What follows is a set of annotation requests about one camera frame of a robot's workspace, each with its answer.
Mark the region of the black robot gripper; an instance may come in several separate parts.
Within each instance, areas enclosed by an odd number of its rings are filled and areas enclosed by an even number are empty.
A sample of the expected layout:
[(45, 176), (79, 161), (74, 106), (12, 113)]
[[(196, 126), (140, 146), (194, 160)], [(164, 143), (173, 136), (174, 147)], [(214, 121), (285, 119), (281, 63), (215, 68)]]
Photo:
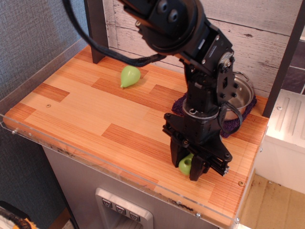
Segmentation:
[(228, 173), (228, 163), (233, 156), (221, 141), (221, 125), (226, 109), (219, 108), (212, 116), (200, 117), (200, 113), (185, 112), (184, 116), (166, 113), (163, 131), (171, 137), (171, 157), (175, 167), (190, 153), (190, 180), (197, 181), (210, 168), (221, 176)]

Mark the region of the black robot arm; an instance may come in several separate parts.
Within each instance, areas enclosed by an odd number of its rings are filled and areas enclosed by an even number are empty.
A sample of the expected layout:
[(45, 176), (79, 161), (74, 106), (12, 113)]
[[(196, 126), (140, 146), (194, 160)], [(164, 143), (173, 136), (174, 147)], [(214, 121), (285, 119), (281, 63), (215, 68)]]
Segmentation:
[(232, 44), (207, 20), (198, 0), (125, 0), (123, 5), (151, 49), (184, 65), (183, 116), (164, 116), (174, 166), (192, 154), (190, 180), (197, 181), (210, 168), (225, 175), (232, 160), (220, 138), (225, 115), (231, 110), (242, 118), (230, 102), (238, 88)]

